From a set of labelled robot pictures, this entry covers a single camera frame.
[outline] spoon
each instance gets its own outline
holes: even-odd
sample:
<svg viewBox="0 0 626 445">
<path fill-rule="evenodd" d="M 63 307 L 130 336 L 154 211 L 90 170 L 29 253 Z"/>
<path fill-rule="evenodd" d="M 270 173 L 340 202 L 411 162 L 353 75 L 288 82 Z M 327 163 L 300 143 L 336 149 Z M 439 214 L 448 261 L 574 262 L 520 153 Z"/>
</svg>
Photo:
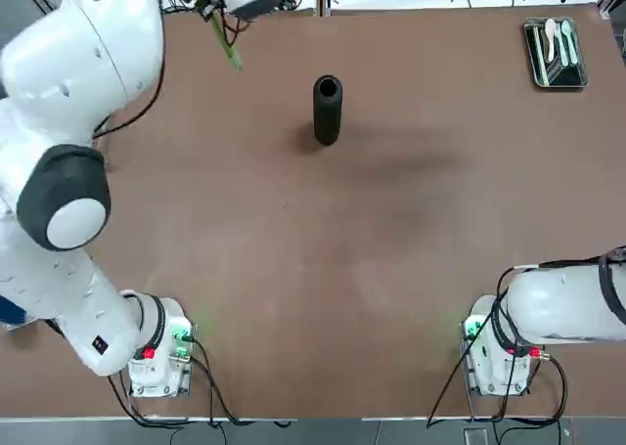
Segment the spoon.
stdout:
<svg viewBox="0 0 626 445">
<path fill-rule="evenodd" d="M 548 38 L 548 63 L 555 59 L 555 34 L 557 33 L 557 22 L 552 18 L 546 20 L 544 32 Z"/>
<path fill-rule="evenodd" d="M 578 56 L 576 55 L 576 46 L 574 45 L 574 32 L 568 21 L 564 21 L 560 24 L 560 30 L 567 38 L 567 46 L 569 47 L 569 58 L 573 66 L 578 64 Z"/>
<path fill-rule="evenodd" d="M 563 35 L 560 31 L 560 26 L 557 25 L 557 41 L 559 42 L 559 59 L 560 64 L 564 67 L 569 67 L 569 61 L 567 60 L 567 52 L 565 52 L 565 44 L 563 43 Z"/>
</svg>

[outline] floor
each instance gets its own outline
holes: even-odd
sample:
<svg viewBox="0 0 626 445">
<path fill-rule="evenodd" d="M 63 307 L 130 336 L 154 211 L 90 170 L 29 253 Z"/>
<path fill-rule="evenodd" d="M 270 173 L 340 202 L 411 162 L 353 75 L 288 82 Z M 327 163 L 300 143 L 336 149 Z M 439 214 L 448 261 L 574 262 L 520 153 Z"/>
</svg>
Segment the floor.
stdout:
<svg viewBox="0 0 626 445">
<path fill-rule="evenodd" d="M 498 425 L 501 433 L 514 423 Z M 256 423 L 245 427 L 224 426 L 230 445 L 404 445 L 441 444 L 463 445 L 464 431 L 485 428 L 461 421 L 440 423 L 425 430 L 424 422 L 358 420 L 307 420 L 293 423 L 287 429 L 272 423 Z M 486 427 L 489 445 L 496 445 L 491 427 Z M 79 421 L 45 423 L 0 423 L 3 445 L 141 445 L 168 444 L 168 430 L 145 430 L 131 421 Z M 562 421 L 562 445 L 612 445 L 624 443 L 626 420 L 576 419 Z M 188 425 L 172 438 L 173 445 L 224 445 L 220 430 L 205 423 Z M 550 426 L 542 430 L 522 430 L 508 433 L 506 445 L 557 445 L 558 430 Z"/>
</svg>

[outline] black cylinder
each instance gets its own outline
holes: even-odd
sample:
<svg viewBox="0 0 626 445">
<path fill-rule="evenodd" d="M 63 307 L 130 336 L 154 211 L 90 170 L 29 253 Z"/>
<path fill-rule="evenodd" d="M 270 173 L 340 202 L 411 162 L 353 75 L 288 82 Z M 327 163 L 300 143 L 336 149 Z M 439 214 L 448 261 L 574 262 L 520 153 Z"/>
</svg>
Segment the black cylinder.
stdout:
<svg viewBox="0 0 626 445">
<path fill-rule="evenodd" d="M 343 88 L 332 75 L 318 78 L 313 87 L 313 129 L 322 145 L 332 145 L 339 137 Z"/>
</svg>

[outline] utensil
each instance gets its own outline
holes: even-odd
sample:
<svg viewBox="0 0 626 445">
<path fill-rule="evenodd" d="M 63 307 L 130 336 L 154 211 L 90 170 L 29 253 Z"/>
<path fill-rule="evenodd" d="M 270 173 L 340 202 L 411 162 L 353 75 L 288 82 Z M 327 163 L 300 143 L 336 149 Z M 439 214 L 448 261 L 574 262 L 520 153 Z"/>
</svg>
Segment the utensil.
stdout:
<svg viewBox="0 0 626 445">
<path fill-rule="evenodd" d="M 574 29 L 567 20 L 560 24 L 560 30 L 567 38 L 567 47 L 569 47 L 569 58 L 573 66 L 578 65 L 578 56 L 576 55 L 576 45 L 574 44 Z"/>
<path fill-rule="evenodd" d="M 557 32 L 557 22 L 552 18 L 546 20 L 544 32 L 548 38 L 548 63 L 555 59 L 555 33 Z"/>
<path fill-rule="evenodd" d="M 555 36 L 557 41 L 559 42 L 559 59 L 560 64 L 564 67 L 569 67 L 569 60 L 567 59 L 567 51 L 565 50 L 565 44 L 563 43 L 563 35 L 560 32 L 560 26 L 557 24 L 557 31 L 555 31 Z"/>
<path fill-rule="evenodd" d="M 537 26 L 532 27 L 532 35 L 535 38 L 535 49 L 537 49 L 537 64 L 539 64 L 541 81 L 545 86 L 548 86 L 548 73 L 546 72 L 546 64 L 544 64 L 544 52 L 541 48 L 541 38 L 539 35 L 539 28 Z"/>
</svg>

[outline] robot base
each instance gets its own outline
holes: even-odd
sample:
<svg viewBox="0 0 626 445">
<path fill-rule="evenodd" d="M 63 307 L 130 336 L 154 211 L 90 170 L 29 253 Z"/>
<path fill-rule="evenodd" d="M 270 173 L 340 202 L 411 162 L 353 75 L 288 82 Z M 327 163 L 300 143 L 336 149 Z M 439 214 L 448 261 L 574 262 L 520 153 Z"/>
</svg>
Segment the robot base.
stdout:
<svg viewBox="0 0 626 445">
<path fill-rule="evenodd" d="M 171 298 L 161 298 L 160 301 L 165 309 L 160 344 L 156 349 L 144 349 L 143 358 L 135 358 L 128 364 L 132 396 L 136 398 L 173 398 L 190 394 L 193 344 L 182 337 L 194 337 L 196 327 L 185 317 L 176 301 Z"/>
<path fill-rule="evenodd" d="M 491 311 L 493 295 L 481 296 L 471 309 L 468 318 L 461 323 L 462 352 L 474 338 Z M 484 327 L 469 350 L 464 365 L 468 394 L 504 396 L 513 368 L 510 395 L 519 395 L 526 389 L 530 370 L 530 357 L 514 357 L 504 350 L 493 333 L 491 322 Z"/>
</svg>

